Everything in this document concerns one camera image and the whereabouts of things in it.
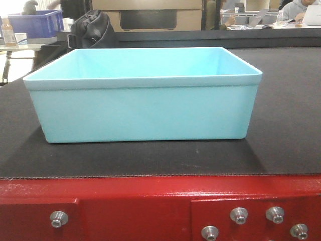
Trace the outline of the black shoulder bag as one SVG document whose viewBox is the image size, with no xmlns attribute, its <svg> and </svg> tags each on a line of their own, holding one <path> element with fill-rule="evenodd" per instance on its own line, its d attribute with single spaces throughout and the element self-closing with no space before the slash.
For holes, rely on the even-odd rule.
<svg viewBox="0 0 321 241">
<path fill-rule="evenodd" d="M 106 12 L 90 10 L 73 23 L 71 33 L 53 44 L 43 45 L 35 55 L 36 70 L 58 57 L 74 50 L 88 48 L 115 48 L 119 44 Z"/>
</svg>

